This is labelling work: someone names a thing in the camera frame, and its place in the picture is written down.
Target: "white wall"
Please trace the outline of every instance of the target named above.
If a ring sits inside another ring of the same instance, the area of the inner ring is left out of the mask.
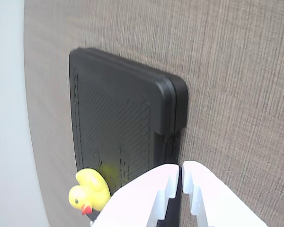
[[[48,227],[27,115],[24,0],[0,0],[0,227]]]

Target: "yellow rubber duck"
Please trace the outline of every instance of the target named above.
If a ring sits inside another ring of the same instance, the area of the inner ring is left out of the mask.
[[[90,214],[93,209],[102,211],[110,199],[108,185],[99,172],[94,169],[81,169],[76,174],[79,185],[71,188],[70,204],[82,214]]]

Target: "black tablet case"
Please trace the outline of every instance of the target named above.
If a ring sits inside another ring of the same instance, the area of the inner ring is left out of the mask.
[[[177,163],[188,103],[181,78],[92,48],[71,51],[69,67],[77,170],[98,170],[113,194],[156,166]],[[158,226],[179,225],[180,196]]]

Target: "textured gray surface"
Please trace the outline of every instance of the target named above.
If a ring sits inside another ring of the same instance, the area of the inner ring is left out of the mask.
[[[187,83],[181,161],[209,167],[269,226],[284,226],[283,0],[31,0],[25,8],[27,101],[52,227],[86,226],[75,184],[68,54],[92,46]],[[187,197],[181,226],[193,226]]]

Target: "black case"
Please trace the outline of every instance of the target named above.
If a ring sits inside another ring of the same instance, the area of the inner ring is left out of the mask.
[[[69,64],[77,170],[98,170],[113,194],[156,166],[177,163],[188,103],[181,78],[92,48],[71,51]],[[179,225],[180,196],[158,226]]]

